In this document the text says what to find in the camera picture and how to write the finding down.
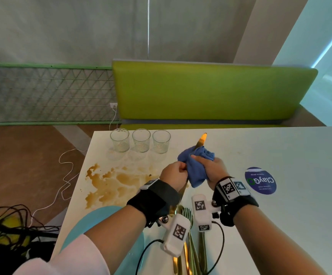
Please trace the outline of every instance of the blue microfiber cloth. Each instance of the blue microfiber cloth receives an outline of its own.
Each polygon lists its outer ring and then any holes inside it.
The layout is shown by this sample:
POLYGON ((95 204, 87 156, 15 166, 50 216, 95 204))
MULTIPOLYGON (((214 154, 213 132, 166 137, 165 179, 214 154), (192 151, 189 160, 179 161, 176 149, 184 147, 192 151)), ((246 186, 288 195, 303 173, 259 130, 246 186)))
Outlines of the blue microfiber cloth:
POLYGON ((208 176, 207 173, 205 172, 203 164, 191 158, 190 155, 194 154, 214 161, 214 152, 207 151, 207 149, 204 146, 199 147, 196 150, 194 150, 194 148, 195 146, 184 150, 177 157, 178 161, 187 164, 188 179, 193 188, 201 185, 204 180, 208 179, 208 176))

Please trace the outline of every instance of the pink sleeve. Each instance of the pink sleeve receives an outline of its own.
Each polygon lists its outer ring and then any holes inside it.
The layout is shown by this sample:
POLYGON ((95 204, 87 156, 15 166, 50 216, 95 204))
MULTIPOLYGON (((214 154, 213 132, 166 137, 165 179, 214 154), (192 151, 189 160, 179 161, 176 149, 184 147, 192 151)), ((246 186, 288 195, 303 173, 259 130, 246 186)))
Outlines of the pink sleeve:
POLYGON ((107 264, 95 244, 80 235, 48 263, 32 259, 13 275, 110 275, 107 264))

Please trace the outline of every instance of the person's right hand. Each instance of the person's right hand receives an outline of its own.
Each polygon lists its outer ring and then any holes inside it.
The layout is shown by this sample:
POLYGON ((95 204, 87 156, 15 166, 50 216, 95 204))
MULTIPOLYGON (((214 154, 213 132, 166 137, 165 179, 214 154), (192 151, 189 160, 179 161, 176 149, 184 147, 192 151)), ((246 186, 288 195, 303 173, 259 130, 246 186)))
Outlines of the person's right hand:
POLYGON ((219 180, 230 176, 222 159, 218 157, 214 158, 214 161, 196 155, 191 155, 191 158, 203 164, 205 172, 209 178, 208 185, 212 190, 214 190, 219 180))

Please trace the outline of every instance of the turquoise plate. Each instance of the turquoise plate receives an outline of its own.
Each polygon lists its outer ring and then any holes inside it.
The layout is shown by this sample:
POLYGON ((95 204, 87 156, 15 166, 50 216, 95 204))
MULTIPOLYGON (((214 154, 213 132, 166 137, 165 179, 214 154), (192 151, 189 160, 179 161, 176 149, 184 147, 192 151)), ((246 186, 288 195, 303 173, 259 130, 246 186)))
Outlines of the turquoise plate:
MULTIPOLYGON (((103 208, 98 208, 85 217, 83 217, 79 222, 72 228, 67 238, 65 239, 62 250, 69 245, 73 240, 75 240, 79 235, 85 233, 93 226, 97 225, 102 220, 105 220, 110 215, 117 212, 121 207, 119 206, 105 206, 103 208)), ((114 275, 128 275, 135 274, 139 258, 144 250, 144 234, 141 235, 136 240, 132 249, 129 251, 123 262, 120 264, 118 270, 114 275)))

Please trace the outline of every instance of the glass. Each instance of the glass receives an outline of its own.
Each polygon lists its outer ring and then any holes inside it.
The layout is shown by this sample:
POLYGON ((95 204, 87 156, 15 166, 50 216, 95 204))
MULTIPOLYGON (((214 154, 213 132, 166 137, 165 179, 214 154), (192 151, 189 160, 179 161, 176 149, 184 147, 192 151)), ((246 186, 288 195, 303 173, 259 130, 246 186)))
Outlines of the glass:
POLYGON ((116 151, 126 152, 129 149, 129 131, 127 129, 118 128, 113 130, 110 138, 116 151))
POLYGON ((157 130, 153 133, 154 151, 157 153, 165 153, 168 151, 171 134, 166 130, 157 130))
POLYGON ((138 152, 149 150, 150 132, 147 129, 137 129, 133 132, 132 137, 138 152))

